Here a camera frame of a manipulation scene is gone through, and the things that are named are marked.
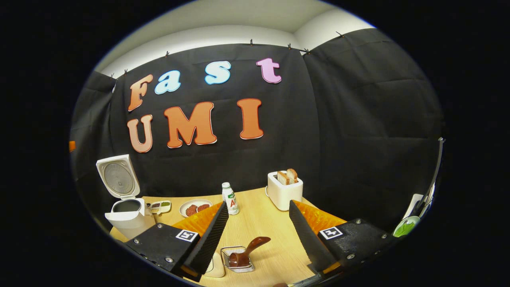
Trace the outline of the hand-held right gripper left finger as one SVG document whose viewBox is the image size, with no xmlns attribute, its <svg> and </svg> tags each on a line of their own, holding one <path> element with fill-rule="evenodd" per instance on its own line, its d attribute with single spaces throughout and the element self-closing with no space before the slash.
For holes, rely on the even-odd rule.
<svg viewBox="0 0 510 287">
<path fill-rule="evenodd" d="M 178 277 L 199 282 L 228 221 L 225 201 L 173 225 L 157 223 L 125 242 L 138 256 Z"/>
</svg>

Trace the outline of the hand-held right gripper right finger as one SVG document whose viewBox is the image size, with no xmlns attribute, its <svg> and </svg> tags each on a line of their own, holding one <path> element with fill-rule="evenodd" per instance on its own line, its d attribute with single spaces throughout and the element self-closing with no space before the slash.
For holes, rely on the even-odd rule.
<svg viewBox="0 0 510 287">
<path fill-rule="evenodd" d="M 296 200 L 288 215 L 313 269 L 326 277 L 367 265 L 398 241 L 365 219 L 346 221 Z"/>
</svg>

